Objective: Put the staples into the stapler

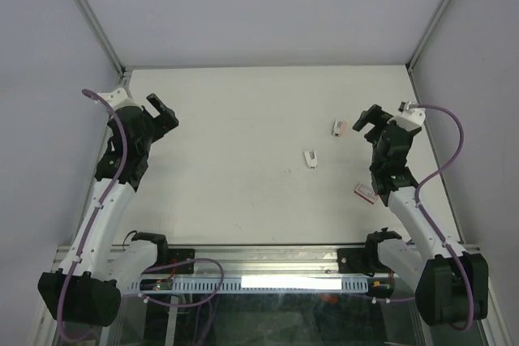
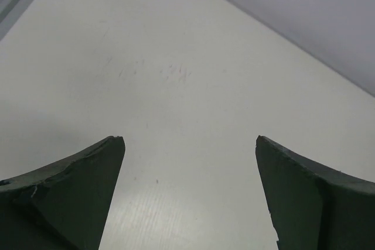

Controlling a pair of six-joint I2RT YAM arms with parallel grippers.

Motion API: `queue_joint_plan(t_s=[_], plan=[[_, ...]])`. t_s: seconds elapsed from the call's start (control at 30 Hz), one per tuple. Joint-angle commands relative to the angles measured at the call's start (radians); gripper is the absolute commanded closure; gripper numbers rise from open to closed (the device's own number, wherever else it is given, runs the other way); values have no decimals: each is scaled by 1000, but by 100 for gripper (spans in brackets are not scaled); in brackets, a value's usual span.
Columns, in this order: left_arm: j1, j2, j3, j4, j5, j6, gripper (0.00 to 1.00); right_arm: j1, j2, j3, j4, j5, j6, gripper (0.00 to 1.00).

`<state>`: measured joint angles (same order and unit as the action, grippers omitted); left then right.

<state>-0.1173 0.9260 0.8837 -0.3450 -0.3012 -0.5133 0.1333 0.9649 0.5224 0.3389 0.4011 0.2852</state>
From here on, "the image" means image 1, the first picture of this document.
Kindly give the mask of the red white staple box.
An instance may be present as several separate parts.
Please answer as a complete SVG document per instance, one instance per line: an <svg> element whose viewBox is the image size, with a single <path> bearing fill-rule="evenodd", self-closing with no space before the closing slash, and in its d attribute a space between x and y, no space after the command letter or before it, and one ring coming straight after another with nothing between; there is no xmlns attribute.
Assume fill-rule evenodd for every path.
<svg viewBox="0 0 519 346"><path fill-rule="evenodd" d="M363 184L357 185L354 189L354 193L370 204L374 204L379 198L379 195L372 188Z"/></svg>

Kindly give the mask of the pink white mini stapler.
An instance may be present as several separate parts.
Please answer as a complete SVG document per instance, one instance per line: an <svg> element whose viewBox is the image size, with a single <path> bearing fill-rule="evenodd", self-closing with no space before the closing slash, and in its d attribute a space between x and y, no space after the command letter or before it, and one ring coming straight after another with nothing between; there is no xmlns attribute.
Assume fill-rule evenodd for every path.
<svg viewBox="0 0 519 346"><path fill-rule="evenodd" d="M345 133L346 122L336 120L332 126L332 136L341 137Z"/></svg>

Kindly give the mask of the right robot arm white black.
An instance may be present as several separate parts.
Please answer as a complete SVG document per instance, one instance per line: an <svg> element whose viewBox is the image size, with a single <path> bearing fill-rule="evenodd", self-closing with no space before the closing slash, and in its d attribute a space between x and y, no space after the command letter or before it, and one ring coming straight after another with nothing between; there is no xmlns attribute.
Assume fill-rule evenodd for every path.
<svg viewBox="0 0 519 346"><path fill-rule="evenodd" d="M394 271L413 291L427 325L448 325L466 332L487 317L489 269L481 254L471 254L444 233L425 208L422 188L443 169L418 182L407 165L428 108L407 101L392 115L372 105L353 125L355 131L372 126L364 136L372 146L372 189L399 219L410 240L388 229L370 233L359 258L350 266L367 276L384 268Z"/></svg>

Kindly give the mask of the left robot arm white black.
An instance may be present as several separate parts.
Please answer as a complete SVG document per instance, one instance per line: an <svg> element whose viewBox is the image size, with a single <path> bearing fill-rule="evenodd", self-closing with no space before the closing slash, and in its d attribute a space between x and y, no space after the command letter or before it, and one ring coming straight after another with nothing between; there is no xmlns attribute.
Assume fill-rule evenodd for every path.
<svg viewBox="0 0 519 346"><path fill-rule="evenodd" d="M124 253L109 261L112 244L126 209L148 169L151 146L178 127L175 112L154 93L148 103L152 116L121 88L84 95L102 103L111 135L94 174L94 186L84 220L58 269L45 272L38 291L59 324L107 327L117 317L122 294L146 270L169 265L163 234L137 233Z"/></svg>

